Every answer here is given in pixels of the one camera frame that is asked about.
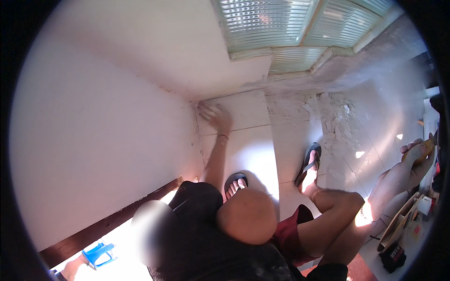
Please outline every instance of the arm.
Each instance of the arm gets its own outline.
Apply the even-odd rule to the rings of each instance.
[[[233,122],[228,111],[219,104],[209,106],[200,102],[198,109],[200,116],[217,131],[216,143],[200,181],[211,184],[221,192],[225,168],[225,149]]]
[[[375,225],[371,222],[380,218],[386,204],[395,195],[420,183],[434,160],[433,150],[426,160],[413,167],[414,161],[425,152],[422,142],[418,139],[400,149],[402,153],[409,151],[405,161],[397,163],[392,169],[380,175],[373,192],[362,206],[362,213],[359,212],[353,222],[336,238],[319,264],[349,264],[370,235]]]

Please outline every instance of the hand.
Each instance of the hand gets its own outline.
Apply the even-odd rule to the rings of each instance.
[[[200,116],[208,121],[209,125],[216,129],[218,134],[228,137],[233,120],[230,113],[220,104],[209,105],[206,102],[199,102]]]
[[[433,150],[427,159],[413,166],[414,161],[423,156],[426,150],[422,143],[423,140],[419,138],[400,148],[401,153],[408,152],[405,161],[395,164],[392,169],[384,172],[378,178],[377,188],[373,190],[375,197],[381,196],[384,200],[389,201],[395,195],[410,190],[420,183],[430,170],[434,160]]]

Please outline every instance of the foot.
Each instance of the foot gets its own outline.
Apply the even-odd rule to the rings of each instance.
[[[245,181],[242,178],[238,179],[237,181],[233,181],[233,183],[230,184],[228,190],[225,192],[226,199],[230,199],[241,188],[247,188],[247,186],[245,185]]]
[[[314,161],[316,153],[317,152],[315,150],[311,151],[308,164]],[[318,188],[317,186],[317,170],[319,169],[318,165],[319,164],[316,162],[314,166],[312,166],[306,171],[306,177],[303,179],[303,182],[298,187],[298,191],[301,194],[304,194],[309,197]]]

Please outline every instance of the hairy leg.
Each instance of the hairy leg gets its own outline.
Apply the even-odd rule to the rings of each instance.
[[[315,151],[311,152],[310,162]],[[311,257],[322,256],[336,238],[352,222],[364,204],[356,192],[323,189],[317,186],[317,167],[311,167],[299,191],[308,196],[322,213],[318,218],[297,225],[302,248]]]

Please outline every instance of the black flip-flop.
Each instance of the black flip-flop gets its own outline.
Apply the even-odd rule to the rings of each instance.
[[[243,174],[243,173],[232,174],[231,176],[228,177],[228,179],[226,180],[225,185],[224,185],[225,196],[226,196],[226,192],[230,188],[230,185],[233,184],[233,181],[237,181],[240,178],[242,178],[245,181],[245,185],[248,187],[248,180],[247,180],[247,176],[245,174]]]
[[[311,151],[313,151],[313,150],[316,151],[316,154],[315,154],[315,157],[314,157],[314,161],[312,161],[310,164],[308,164]],[[320,144],[312,143],[308,147],[308,149],[306,150],[306,153],[305,153],[305,158],[303,160],[303,164],[301,166],[300,172],[298,173],[297,177],[295,178],[294,184],[295,184],[296,187],[300,186],[300,184],[302,183],[302,181],[306,177],[306,171],[309,168],[311,168],[312,166],[314,166],[316,162],[318,164],[317,169],[320,167],[320,156],[321,155],[322,155],[322,148],[320,147]]]

